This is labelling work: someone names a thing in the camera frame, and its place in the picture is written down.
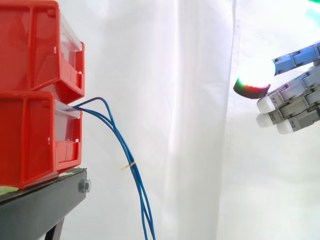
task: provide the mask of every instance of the robot finger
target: robot finger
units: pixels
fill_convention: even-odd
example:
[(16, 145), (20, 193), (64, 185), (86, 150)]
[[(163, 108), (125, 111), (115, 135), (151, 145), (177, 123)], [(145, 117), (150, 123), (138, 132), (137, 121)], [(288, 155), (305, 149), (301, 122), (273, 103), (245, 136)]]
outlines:
[(320, 85), (320, 65), (311, 67), (307, 72), (268, 93), (257, 102), (261, 113), (269, 113), (287, 105), (290, 101)]

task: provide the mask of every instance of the glowing light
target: glowing light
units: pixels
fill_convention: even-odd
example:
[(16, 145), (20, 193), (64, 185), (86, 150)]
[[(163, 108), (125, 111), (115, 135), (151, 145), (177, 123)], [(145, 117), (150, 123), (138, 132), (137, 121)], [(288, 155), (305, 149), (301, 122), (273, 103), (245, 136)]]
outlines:
[(240, 66), (239, 81), (248, 86), (262, 88), (268, 86), (276, 73), (276, 65), (272, 60), (252, 59)]

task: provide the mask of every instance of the green light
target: green light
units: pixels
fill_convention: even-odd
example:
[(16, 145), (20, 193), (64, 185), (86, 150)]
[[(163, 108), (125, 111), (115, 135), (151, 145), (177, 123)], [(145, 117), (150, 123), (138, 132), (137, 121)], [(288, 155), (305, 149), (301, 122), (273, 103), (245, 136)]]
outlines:
[(245, 86), (245, 84), (240, 80), (240, 77), (238, 77), (237, 81), (242, 87)]

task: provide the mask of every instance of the bolt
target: bolt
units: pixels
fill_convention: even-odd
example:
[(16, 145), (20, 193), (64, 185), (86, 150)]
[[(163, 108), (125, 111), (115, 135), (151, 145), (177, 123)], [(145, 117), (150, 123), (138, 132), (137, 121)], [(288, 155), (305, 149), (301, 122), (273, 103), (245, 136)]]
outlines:
[(79, 184), (80, 193), (89, 193), (91, 190), (91, 181), (89, 179), (82, 180)]

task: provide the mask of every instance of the metal leg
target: metal leg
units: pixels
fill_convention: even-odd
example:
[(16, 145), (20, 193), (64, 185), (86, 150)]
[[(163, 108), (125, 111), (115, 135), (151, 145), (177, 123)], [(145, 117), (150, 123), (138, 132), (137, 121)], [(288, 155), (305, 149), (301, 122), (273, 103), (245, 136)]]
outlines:
[(45, 235), (44, 240), (60, 240), (62, 227), (64, 225), (65, 218), (57, 223), (53, 228), (51, 228)]

